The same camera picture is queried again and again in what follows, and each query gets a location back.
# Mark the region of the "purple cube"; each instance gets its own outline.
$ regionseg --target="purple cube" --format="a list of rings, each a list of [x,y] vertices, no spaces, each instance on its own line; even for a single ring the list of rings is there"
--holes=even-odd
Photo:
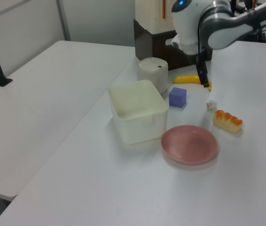
[[[183,107],[186,103],[186,89],[174,87],[169,93],[170,106]]]

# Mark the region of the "bread roll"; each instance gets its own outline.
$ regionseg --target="bread roll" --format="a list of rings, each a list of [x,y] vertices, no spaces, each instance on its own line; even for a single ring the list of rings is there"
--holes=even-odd
[[[225,129],[232,133],[237,133],[241,130],[243,126],[242,120],[222,110],[217,110],[214,113],[212,122],[216,126],[221,127],[222,129]]]

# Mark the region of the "toy banana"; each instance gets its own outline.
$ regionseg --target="toy banana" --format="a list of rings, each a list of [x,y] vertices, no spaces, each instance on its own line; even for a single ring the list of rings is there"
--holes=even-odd
[[[199,76],[197,74],[180,75],[180,76],[175,77],[172,80],[172,82],[173,83],[199,83],[201,84]],[[211,81],[208,80],[208,82],[209,82],[209,87],[207,87],[207,89],[208,91],[211,91]]]

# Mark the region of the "white desk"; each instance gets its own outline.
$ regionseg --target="white desk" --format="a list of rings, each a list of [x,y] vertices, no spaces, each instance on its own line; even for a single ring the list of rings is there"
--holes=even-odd
[[[266,44],[236,42],[214,51],[207,63],[211,93],[198,84],[175,85],[188,90],[187,105],[170,107],[167,128],[193,124],[210,130],[219,143],[211,162],[176,163],[163,154],[160,139],[123,145],[105,92],[3,212],[0,226],[266,226],[262,54]],[[136,80],[137,62],[113,85]],[[169,81],[195,72],[194,66],[171,71]],[[242,133],[212,126],[205,106],[210,99],[244,120]]]
[[[12,200],[134,57],[133,47],[59,41],[0,87],[0,198]]]

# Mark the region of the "white cylindrical container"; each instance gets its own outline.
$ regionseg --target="white cylindrical container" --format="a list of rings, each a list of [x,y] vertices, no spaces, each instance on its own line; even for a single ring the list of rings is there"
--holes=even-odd
[[[167,89],[168,64],[165,60],[149,57],[137,64],[137,80],[150,80],[160,94]]]

